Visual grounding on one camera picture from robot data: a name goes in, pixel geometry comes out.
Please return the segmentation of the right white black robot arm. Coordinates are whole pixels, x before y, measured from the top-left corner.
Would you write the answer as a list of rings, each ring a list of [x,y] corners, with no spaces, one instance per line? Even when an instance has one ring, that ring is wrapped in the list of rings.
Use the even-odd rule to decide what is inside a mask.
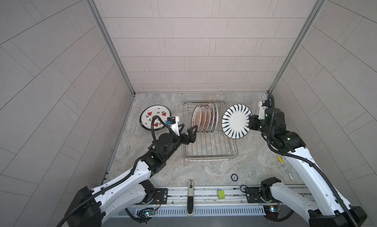
[[[311,227],[360,227],[367,219],[364,209],[352,205],[338,192],[316,164],[300,136],[287,131],[282,111],[268,108],[264,114],[264,119],[250,115],[249,129],[260,131],[269,149],[286,157],[304,181],[314,201],[292,191],[275,177],[261,182],[261,199],[275,199],[284,203]]]

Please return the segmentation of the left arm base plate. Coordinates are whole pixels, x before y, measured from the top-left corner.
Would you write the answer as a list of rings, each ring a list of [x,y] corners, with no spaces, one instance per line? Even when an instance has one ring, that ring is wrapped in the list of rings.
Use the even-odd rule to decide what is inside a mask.
[[[148,202],[143,202],[146,205],[160,205],[167,204],[168,189],[167,188],[156,188],[155,192]]]

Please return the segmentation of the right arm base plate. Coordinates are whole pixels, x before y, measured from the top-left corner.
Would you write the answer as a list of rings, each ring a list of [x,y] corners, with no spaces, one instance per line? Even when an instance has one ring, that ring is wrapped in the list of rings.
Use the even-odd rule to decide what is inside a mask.
[[[260,188],[245,187],[243,192],[246,195],[247,203],[271,203],[274,201],[271,197],[263,197]]]

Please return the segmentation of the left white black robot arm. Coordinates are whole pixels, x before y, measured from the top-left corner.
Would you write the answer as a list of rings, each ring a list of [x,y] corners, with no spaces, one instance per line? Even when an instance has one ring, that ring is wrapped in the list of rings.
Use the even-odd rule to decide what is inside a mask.
[[[148,151],[134,161],[131,169],[98,187],[80,189],[58,226],[100,227],[121,210],[149,201],[155,191],[149,178],[166,166],[180,145],[196,141],[197,126],[189,128],[187,133],[182,132],[184,124],[167,128],[168,133],[153,138]]]

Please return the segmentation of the blue striped white plate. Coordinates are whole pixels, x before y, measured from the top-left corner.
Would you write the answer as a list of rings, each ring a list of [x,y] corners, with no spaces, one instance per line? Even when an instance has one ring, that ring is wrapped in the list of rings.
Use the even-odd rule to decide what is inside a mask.
[[[224,113],[221,127],[224,134],[234,140],[245,137],[249,129],[250,108],[244,104],[230,106]]]

